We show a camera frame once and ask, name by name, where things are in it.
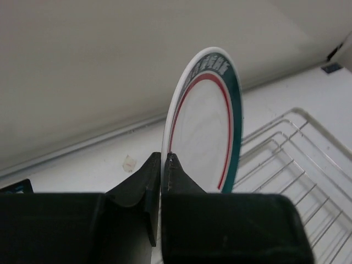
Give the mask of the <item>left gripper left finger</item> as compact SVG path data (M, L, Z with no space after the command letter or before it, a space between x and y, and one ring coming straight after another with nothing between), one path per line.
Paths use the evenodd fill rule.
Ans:
M150 263L161 155L106 193L1 188L1 263Z

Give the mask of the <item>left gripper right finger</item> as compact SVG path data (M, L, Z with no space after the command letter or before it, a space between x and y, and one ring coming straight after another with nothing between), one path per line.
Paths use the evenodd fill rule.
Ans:
M170 153L161 185L164 263L314 263L300 215L280 194L207 193Z

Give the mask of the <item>green rimmed back plate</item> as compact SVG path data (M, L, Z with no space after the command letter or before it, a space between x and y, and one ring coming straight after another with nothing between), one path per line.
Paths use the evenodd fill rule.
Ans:
M184 69L169 106L161 147L161 182L176 155L204 191L231 193L243 133L240 80L220 47L198 52Z

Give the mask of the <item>wire dish rack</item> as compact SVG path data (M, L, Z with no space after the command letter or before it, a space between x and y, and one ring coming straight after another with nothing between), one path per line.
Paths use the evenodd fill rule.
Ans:
M351 263L351 149L293 108L241 143L233 191L278 193L299 211L317 263Z

